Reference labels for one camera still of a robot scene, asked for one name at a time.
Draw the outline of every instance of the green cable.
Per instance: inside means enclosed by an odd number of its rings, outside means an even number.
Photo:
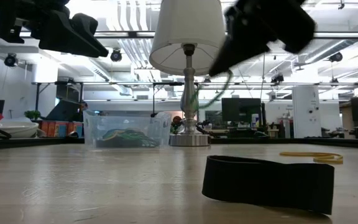
[[[227,73],[228,78],[226,83],[223,86],[223,91],[221,91],[220,93],[218,93],[212,100],[210,100],[207,104],[205,104],[204,106],[200,106],[200,103],[198,103],[198,108],[195,108],[196,111],[200,110],[200,109],[205,109],[205,108],[209,108],[212,104],[214,104],[216,101],[219,100],[219,98],[224,94],[224,92],[229,88],[229,83],[231,82],[231,80],[233,79],[233,72],[231,70],[228,70]],[[198,87],[196,93],[191,97],[190,103],[193,104],[193,102],[196,100],[198,93],[200,92],[201,87]]]

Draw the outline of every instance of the clear plastic bin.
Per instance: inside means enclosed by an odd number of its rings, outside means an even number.
[[[168,145],[171,115],[155,118],[98,116],[84,111],[85,144],[95,147],[164,147]]]

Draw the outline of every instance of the white bowl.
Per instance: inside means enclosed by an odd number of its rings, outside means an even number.
[[[0,129],[11,134],[12,138],[31,138],[38,129],[37,123],[23,121],[1,121]]]

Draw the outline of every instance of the silver lamp stand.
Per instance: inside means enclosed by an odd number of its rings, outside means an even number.
[[[185,112],[183,125],[185,129],[170,136],[171,146],[209,146],[209,136],[201,134],[196,130],[197,121],[194,119],[198,110],[198,96],[194,85],[194,74],[196,70],[192,66],[192,56],[195,51],[194,44],[183,44],[186,55],[185,89],[181,96],[180,109]]]

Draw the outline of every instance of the ceiling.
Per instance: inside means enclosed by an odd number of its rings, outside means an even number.
[[[224,11],[234,1],[221,0],[221,2]],[[98,31],[141,29],[154,31],[158,22],[160,3],[161,0],[71,0],[68,7],[72,13],[84,12],[95,17],[99,22]],[[310,0],[306,1],[303,7],[316,21],[318,31],[320,32],[358,31],[358,0],[345,1],[346,5],[341,10],[338,10],[339,3],[340,1],[338,0]],[[135,14],[131,13],[131,7],[135,8]],[[145,14],[143,21],[140,19],[142,14]],[[135,17],[135,24],[130,22],[131,20],[133,21],[133,17]],[[293,26],[294,31],[296,31],[295,25],[289,24],[289,26]],[[91,59],[92,63],[103,72],[106,72],[113,81],[149,82],[180,80],[180,77],[145,70],[145,68],[152,68],[148,63],[148,53],[152,45],[152,39],[100,39],[99,41],[110,52],[112,52],[113,48],[120,48],[123,53],[123,59],[120,62],[112,62],[109,57]],[[295,65],[307,62],[314,57],[319,60],[313,61],[314,63],[311,65],[302,66],[302,68],[310,71],[316,70],[319,82],[329,82],[332,76],[340,77],[340,82],[358,82],[358,42],[350,45],[346,44],[346,47],[341,49],[338,46],[343,45],[343,43],[338,43],[338,40],[314,40],[299,55],[285,52],[282,49],[282,44],[279,42],[270,43],[270,53],[247,60],[233,69],[235,75],[234,81],[262,83],[262,77],[265,77],[269,82],[272,75],[282,73],[285,77],[285,82],[307,82],[307,75],[304,78],[295,79],[296,74],[300,73],[297,71],[299,67]],[[37,60],[41,56],[49,54],[49,52],[39,50],[37,45],[38,41],[34,39],[26,39],[23,45],[9,44],[0,39],[0,57],[9,53],[10,50],[15,50],[18,53],[19,59],[25,60],[28,63],[37,63]],[[326,57],[336,53],[337,49],[344,56],[341,62],[331,64],[324,61]],[[75,80],[85,82],[95,80],[95,74],[90,69],[90,66],[82,63],[81,60],[83,58],[80,60],[73,55],[55,54],[52,57],[61,65],[59,69],[60,76],[70,76]],[[223,80],[225,79],[218,78],[213,80],[213,82],[222,82]],[[346,87],[343,89],[351,91],[353,88]]]

